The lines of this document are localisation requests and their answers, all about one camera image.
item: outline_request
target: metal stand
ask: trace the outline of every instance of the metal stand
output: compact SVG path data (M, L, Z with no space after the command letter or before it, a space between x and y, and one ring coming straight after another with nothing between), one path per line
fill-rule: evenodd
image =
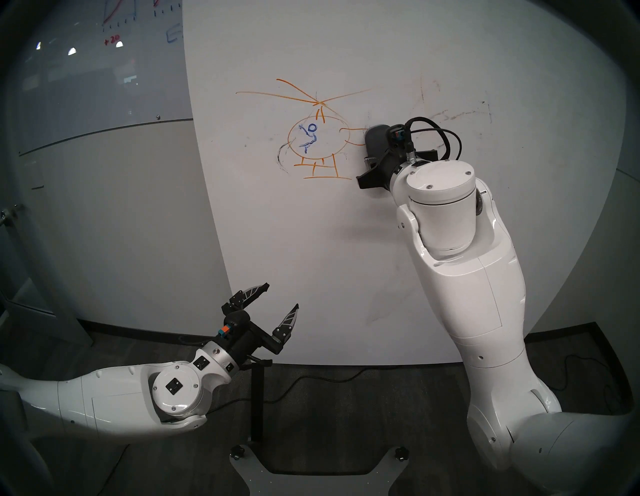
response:
M264 427L264 369L271 367L273 360L257 360L240 367L240 370L251 370L251 435L252 443L262 442Z
M231 448L229 461L249 487L250 496L388 496L389 489L409 464L409 451L391 448L368 474L313 476L276 474L260 463L250 447Z

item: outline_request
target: blue stick figure drawing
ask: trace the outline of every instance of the blue stick figure drawing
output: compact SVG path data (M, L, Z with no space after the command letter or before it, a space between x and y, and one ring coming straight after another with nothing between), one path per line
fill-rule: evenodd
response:
M307 153L308 148L313 145L316 141L317 141L317 136L316 136L316 129L318 129L318 126L316 126L315 124L311 123L309 124L308 129L305 129L305 127L302 124L298 124L298 127L300 129L302 129L302 131L305 132L305 134L309 137L309 138L313 138L312 141L305 143L304 145L300 145L298 146L298 148L302 148L305 147L305 153Z

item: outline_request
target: whiteboard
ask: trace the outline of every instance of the whiteboard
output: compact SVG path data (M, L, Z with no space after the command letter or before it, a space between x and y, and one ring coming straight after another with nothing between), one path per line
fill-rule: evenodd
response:
M231 288L271 284L250 312L267 328L300 304L277 360L460 359L420 288L390 195L355 180L362 128L419 115L461 136L461 159L491 188L531 329L588 240L618 161L625 86L607 56L525 1L201 0L184 16Z
M191 118L182 1L61 1L14 61L4 96L21 154L89 132Z

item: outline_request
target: black stand leg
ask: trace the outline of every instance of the black stand leg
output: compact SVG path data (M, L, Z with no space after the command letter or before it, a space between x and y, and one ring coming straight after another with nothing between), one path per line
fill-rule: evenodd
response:
M264 413L264 367L251 369L251 441L262 442Z

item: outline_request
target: helicopter rotor drawing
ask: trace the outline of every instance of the helicopter rotor drawing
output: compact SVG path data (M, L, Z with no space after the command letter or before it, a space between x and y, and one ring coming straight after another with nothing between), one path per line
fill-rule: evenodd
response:
M287 135L287 143L282 145L281 149L288 147L289 150L294 152L297 157L300 158L299 163L294 164L294 167L306 166L311 167L311 175L304 177L304 179L348 179L340 175L338 172L338 165L336 162L336 155L342 151L347 145L354 145L363 147L364 144L354 143L351 141L351 131L366 131L365 127L349 127L349 124L345 121L338 112L327 105L327 102L337 100L351 95L357 95L359 93L368 92L369 90L361 90L359 92L348 93L346 95L340 95L338 97L327 98L320 100L317 97L314 98L307 92L304 92L298 88L295 84L292 84L284 79L276 79L281 83L288 84L298 92L306 96L306 99L288 97L285 95L278 95L275 93L266 92L250 92L240 91L236 94L253 94L253 95L267 95L271 97L278 97L297 102L309 103L312 107L319 107L316 109L316 113L309 114L309 116L297 121L289 130ZM327 109L333 115L326 115L324 109Z

